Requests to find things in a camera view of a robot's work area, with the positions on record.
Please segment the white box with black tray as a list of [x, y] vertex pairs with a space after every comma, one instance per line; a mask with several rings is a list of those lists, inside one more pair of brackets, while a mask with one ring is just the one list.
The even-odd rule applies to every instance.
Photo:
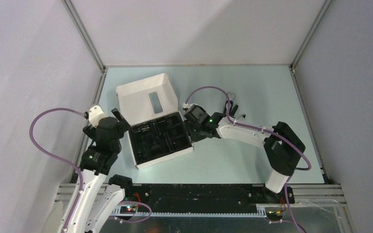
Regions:
[[128, 130], [134, 165], [143, 169], [193, 152], [166, 73], [116, 87]]

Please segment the black cylindrical adapter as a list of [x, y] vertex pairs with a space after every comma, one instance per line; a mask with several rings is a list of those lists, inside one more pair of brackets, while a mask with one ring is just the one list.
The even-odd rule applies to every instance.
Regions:
[[236, 104], [234, 105], [234, 107], [232, 108], [231, 112], [230, 112], [230, 116], [234, 117], [237, 110], [238, 110], [239, 106]]

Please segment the silver black hair clipper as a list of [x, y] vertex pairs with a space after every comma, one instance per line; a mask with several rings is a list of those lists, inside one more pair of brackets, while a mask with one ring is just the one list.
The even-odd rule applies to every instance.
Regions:
[[234, 102], [235, 98], [236, 98], [236, 94], [227, 93], [227, 100], [230, 100], [231, 102]]

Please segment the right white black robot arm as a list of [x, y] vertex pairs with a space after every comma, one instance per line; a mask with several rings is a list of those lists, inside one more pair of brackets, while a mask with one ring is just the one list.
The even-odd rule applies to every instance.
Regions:
[[184, 125], [192, 142], [207, 138], [233, 139], [264, 149], [271, 166], [263, 197], [275, 203], [281, 199], [285, 183], [293, 175], [305, 151], [305, 145], [291, 129], [279, 121], [275, 126], [247, 125], [227, 117], [226, 113], [210, 116], [196, 104], [183, 104]]

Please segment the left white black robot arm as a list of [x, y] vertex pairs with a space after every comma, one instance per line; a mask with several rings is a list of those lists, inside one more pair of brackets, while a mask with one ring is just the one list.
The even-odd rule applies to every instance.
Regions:
[[109, 181], [103, 197], [95, 202], [98, 191], [122, 150], [120, 139], [130, 129], [129, 123], [118, 109], [113, 116], [106, 114], [99, 105], [87, 112], [89, 126], [84, 133], [92, 144], [82, 154], [79, 180], [66, 212], [61, 217], [59, 233], [98, 233], [120, 201], [129, 202], [134, 196], [132, 180], [115, 175]]

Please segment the left controller board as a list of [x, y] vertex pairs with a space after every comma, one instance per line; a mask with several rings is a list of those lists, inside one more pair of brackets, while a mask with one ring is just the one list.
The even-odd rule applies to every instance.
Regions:
[[136, 214], [137, 213], [137, 206], [121, 206], [119, 213], [123, 214]]

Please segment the controller board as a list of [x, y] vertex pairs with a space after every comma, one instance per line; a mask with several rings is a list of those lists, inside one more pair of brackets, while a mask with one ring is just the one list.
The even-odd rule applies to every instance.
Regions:
[[119, 213], [123, 214], [136, 214], [137, 213], [137, 206], [121, 206]]
[[272, 222], [279, 222], [283, 220], [285, 211], [268, 211], [266, 212], [266, 219]]

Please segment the right controller board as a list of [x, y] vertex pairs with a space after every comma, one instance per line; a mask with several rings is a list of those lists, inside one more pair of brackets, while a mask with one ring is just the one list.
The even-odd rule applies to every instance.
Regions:
[[272, 222], [279, 222], [283, 220], [285, 211], [268, 211], [266, 212], [266, 219]]

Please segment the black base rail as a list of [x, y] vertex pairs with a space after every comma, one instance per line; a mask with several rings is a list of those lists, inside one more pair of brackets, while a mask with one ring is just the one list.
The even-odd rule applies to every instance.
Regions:
[[139, 184], [125, 201], [140, 201], [142, 213], [153, 214], [257, 214], [262, 204], [294, 204], [291, 187], [279, 193], [261, 184]]

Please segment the left aluminium corner post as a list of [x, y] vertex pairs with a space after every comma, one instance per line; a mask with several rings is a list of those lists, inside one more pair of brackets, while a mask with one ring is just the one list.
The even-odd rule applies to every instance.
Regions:
[[61, 2], [63, 3], [67, 13], [69, 14], [73, 24], [75, 25], [75, 28], [77, 29], [79, 35], [81, 36], [85, 46], [87, 47], [90, 55], [92, 56], [92, 58], [94, 59], [98, 69], [101, 71], [101, 72], [104, 72], [105, 71], [105, 64], [104, 62], [102, 61], [96, 47], [95, 47], [95, 44], [93, 43], [73, 1], [71, 0], [61, 0]]

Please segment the aluminium corner post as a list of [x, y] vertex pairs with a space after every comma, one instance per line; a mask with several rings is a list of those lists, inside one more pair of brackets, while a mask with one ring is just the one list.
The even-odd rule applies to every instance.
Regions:
[[333, 0], [325, 0], [317, 13], [315, 19], [313, 20], [312, 25], [310, 26], [309, 30], [307, 31], [307, 34], [305, 38], [303, 39], [300, 47], [298, 48], [294, 59], [292, 60], [290, 64], [290, 70], [295, 73], [296, 67], [299, 64], [303, 54], [305, 53], [309, 43], [311, 42], [313, 36], [315, 35], [316, 31], [318, 30], [319, 26], [321, 25], [321, 22], [323, 21], [324, 17], [326, 16], [327, 12], [329, 11], [330, 7], [334, 3]]
[[98, 69], [101, 71], [101, 72], [104, 72], [105, 71], [105, 64], [104, 62], [102, 61], [96, 47], [95, 47], [95, 44], [93, 43], [73, 1], [71, 0], [61, 0], [61, 2], [63, 3], [67, 13], [69, 14], [73, 24], [75, 25], [75, 28], [77, 29], [79, 35], [81, 36], [85, 46], [87, 47], [90, 55], [92, 56], [92, 58], [94, 59]]

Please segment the right aluminium corner post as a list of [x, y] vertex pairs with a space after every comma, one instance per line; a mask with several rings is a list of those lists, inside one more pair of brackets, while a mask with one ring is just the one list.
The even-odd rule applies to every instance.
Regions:
[[298, 48], [294, 59], [292, 60], [290, 64], [290, 70], [295, 73], [296, 67], [299, 64], [303, 54], [305, 53], [309, 43], [311, 42], [313, 36], [315, 35], [316, 31], [318, 30], [319, 26], [321, 25], [321, 22], [323, 21], [324, 17], [326, 16], [327, 12], [329, 11], [330, 7], [334, 3], [333, 0], [325, 0], [317, 13], [315, 19], [313, 20], [312, 25], [310, 26], [309, 30], [307, 31], [307, 34], [305, 38], [303, 39], [300, 47]]

